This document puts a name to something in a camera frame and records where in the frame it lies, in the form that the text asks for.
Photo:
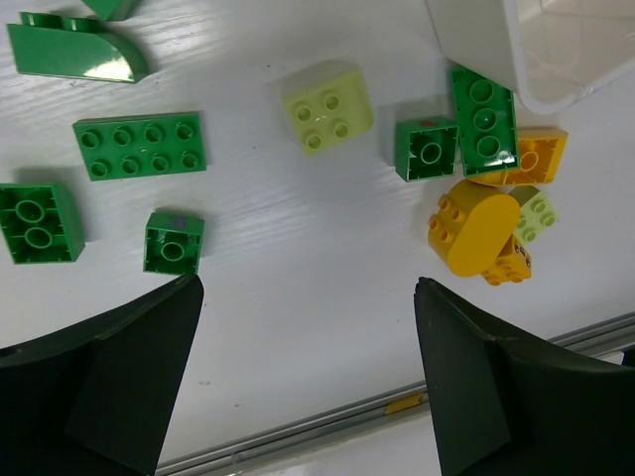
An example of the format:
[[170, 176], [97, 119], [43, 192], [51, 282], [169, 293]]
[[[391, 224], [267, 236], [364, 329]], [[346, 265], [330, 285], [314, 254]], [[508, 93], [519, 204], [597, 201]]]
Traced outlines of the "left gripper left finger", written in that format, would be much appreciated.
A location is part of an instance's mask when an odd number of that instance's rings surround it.
[[152, 475], [203, 304], [197, 275], [1, 351], [4, 475]]

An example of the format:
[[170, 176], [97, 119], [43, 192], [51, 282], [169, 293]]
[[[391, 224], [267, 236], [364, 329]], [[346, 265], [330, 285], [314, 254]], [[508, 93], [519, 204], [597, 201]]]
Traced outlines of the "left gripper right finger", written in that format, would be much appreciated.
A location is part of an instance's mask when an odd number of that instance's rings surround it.
[[443, 474], [633, 473], [631, 367], [552, 344], [430, 278], [414, 307]]

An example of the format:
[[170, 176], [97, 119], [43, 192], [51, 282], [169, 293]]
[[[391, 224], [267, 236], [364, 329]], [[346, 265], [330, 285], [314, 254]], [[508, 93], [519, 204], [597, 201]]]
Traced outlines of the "pale green small lego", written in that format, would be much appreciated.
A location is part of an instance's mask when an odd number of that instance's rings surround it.
[[514, 235], [523, 245], [533, 243], [541, 233], [558, 222], [552, 204], [538, 188], [521, 185], [514, 187], [509, 195], [520, 206], [520, 219]]

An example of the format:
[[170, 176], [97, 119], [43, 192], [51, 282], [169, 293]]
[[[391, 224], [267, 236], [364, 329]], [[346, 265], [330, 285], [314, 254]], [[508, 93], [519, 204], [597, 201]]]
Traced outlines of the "green 2x3 lego brick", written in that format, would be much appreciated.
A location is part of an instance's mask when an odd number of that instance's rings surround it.
[[518, 169], [513, 93], [463, 66], [451, 70], [450, 85], [464, 175], [469, 178]]

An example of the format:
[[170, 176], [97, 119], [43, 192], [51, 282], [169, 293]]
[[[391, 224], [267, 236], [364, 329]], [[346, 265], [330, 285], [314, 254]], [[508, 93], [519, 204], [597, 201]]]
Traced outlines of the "pale green 2x2 lego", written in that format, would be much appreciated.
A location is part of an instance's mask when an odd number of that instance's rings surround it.
[[374, 124], [363, 71], [350, 60], [324, 60], [287, 76], [281, 99], [308, 156], [355, 139]]

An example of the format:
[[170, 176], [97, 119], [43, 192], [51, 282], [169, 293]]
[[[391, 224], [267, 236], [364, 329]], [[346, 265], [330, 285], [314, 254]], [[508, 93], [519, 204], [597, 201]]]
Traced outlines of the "green curved lego brick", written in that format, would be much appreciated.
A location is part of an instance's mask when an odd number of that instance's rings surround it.
[[7, 32], [21, 74], [121, 83], [150, 74], [141, 50], [97, 20], [22, 12]]

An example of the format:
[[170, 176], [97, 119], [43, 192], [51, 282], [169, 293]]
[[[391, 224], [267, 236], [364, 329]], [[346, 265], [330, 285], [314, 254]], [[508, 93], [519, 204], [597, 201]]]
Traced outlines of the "green lego brick top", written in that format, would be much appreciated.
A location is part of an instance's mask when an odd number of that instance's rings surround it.
[[101, 20], [115, 22], [130, 18], [140, 0], [82, 0], [82, 3]]

